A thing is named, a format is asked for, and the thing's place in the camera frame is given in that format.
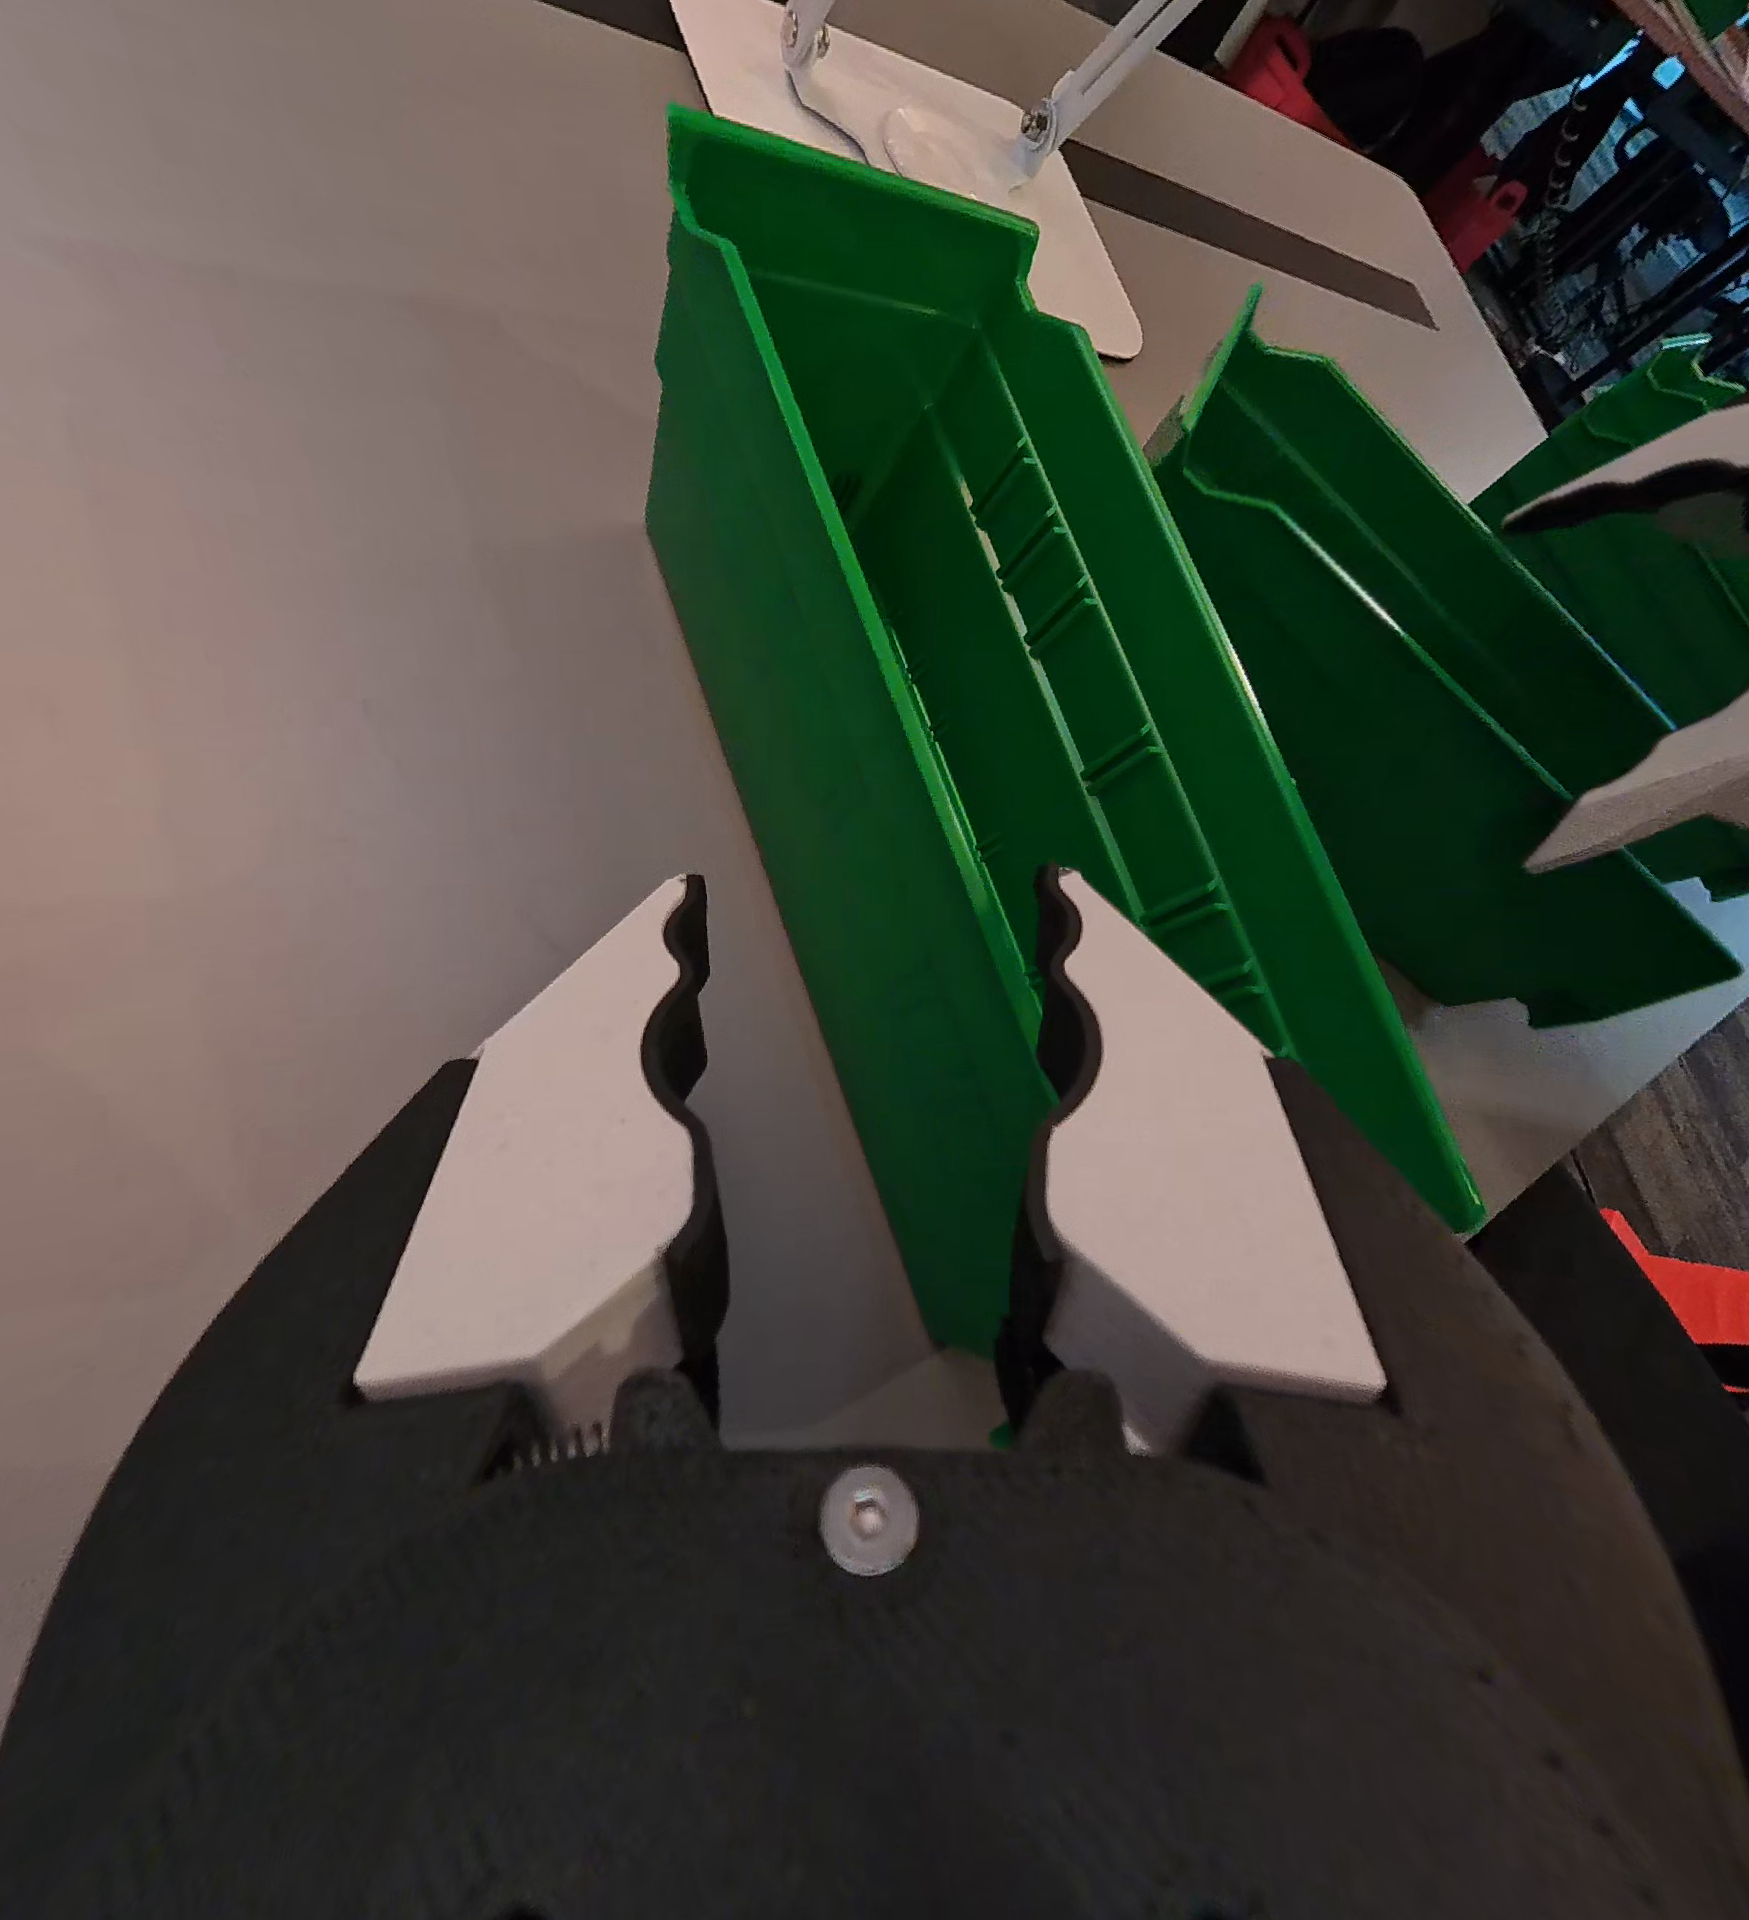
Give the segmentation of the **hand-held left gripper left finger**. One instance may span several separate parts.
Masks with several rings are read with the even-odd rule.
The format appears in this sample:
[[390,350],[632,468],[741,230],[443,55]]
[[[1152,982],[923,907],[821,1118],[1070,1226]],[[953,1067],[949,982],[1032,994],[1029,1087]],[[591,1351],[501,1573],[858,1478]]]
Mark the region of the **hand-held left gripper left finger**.
[[556,1448],[675,1371],[718,1420],[728,1243],[710,1128],[706,882],[668,877],[474,1054],[355,1388],[518,1388]]

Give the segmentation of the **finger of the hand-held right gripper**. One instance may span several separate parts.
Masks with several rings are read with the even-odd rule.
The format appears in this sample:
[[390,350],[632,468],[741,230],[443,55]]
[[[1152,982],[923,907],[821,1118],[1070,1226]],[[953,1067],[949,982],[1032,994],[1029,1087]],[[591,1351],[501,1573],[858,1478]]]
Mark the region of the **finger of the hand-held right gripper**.
[[1500,518],[1507,535],[1560,534],[1612,515],[1749,555],[1749,397],[1622,454]]
[[1749,687],[1661,740],[1622,777],[1579,796],[1525,868],[1547,875],[1703,817],[1749,828]]

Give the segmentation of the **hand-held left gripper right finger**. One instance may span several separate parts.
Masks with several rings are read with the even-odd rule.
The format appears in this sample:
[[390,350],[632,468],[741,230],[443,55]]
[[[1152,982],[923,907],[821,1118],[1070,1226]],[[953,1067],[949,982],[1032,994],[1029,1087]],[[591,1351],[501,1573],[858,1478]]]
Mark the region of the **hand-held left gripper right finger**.
[[998,1384],[1027,1432],[1091,1371],[1130,1453],[1181,1453],[1217,1392],[1380,1403],[1389,1380],[1301,1157],[1278,1057],[1084,875],[1036,875],[1033,1131]]

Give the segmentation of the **green plastic bin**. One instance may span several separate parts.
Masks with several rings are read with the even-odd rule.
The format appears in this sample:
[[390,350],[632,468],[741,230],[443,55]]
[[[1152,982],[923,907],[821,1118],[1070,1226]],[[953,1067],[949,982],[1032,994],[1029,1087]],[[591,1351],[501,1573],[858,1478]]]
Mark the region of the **green plastic bin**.
[[1144,457],[1367,946],[1534,1029],[1743,963],[1633,851],[1534,873],[1670,721],[1328,356],[1246,294]]
[[1033,230],[667,119],[646,534],[929,1335],[988,1351],[1075,868],[1462,1235],[1323,832]]
[[[1498,532],[1540,494],[1739,401],[1741,384],[1703,370],[1707,347],[1705,335],[1663,343],[1475,496],[1475,515]],[[1746,690],[1749,555],[1715,555],[1643,515],[1503,542],[1670,721],[1699,721]],[[1694,847],[1711,896],[1746,895],[1749,832],[1724,828],[1715,851],[1713,830],[1697,822],[1638,855],[1670,878],[1673,851]]]

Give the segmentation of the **dark storage rack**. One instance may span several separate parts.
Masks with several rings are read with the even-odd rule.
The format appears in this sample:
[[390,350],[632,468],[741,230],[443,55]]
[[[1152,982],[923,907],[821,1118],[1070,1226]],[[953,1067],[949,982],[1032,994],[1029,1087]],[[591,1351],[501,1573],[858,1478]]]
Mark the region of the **dark storage rack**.
[[1485,131],[1523,210],[1464,276],[1543,427],[1678,340],[1749,390],[1749,4],[1713,41],[1707,12],[1489,7],[1545,57]]

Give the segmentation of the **grey tape strip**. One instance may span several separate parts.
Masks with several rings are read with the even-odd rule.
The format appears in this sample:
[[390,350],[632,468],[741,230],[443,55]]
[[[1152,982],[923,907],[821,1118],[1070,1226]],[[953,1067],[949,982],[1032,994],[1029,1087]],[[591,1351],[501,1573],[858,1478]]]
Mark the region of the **grey tape strip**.
[[1390,274],[1080,138],[1063,143],[1061,154],[1089,203],[1149,228],[1173,231],[1249,266],[1356,300],[1425,331],[1438,329],[1437,317],[1410,278]]

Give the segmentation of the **orange traffic cone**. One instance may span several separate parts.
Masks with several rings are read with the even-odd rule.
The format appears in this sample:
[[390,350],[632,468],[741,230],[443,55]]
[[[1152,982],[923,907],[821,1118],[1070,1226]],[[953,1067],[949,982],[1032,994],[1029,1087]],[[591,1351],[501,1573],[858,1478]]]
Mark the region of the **orange traffic cone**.
[[1619,1211],[1604,1209],[1601,1217],[1723,1385],[1749,1397],[1749,1269],[1655,1253]]

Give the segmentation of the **clear glass cup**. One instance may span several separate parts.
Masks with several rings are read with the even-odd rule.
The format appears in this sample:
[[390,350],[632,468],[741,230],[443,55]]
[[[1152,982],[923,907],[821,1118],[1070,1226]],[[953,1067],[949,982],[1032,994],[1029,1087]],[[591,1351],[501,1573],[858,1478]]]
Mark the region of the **clear glass cup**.
[[1025,184],[1011,137],[921,105],[887,108],[881,144],[898,178],[969,199],[1006,206]]

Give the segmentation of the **white square tray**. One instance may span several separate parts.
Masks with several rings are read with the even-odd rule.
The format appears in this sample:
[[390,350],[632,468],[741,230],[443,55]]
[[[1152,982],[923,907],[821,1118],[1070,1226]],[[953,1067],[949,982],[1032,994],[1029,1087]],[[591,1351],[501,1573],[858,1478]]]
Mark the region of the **white square tray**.
[[828,22],[825,57],[805,73],[790,74],[780,46],[782,7],[768,1],[670,4],[695,78],[718,117],[890,174],[896,173],[881,144],[881,120],[898,105],[921,105],[1011,137],[1025,184],[1006,206],[982,203],[1037,228],[1027,276],[1036,307],[1080,327],[1104,359],[1136,359],[1140,319],[1067,163],[1058,150],[1039,165],[1024,165],[1017,154],[1027,114],[1021,102],[846,32],[835,22]]

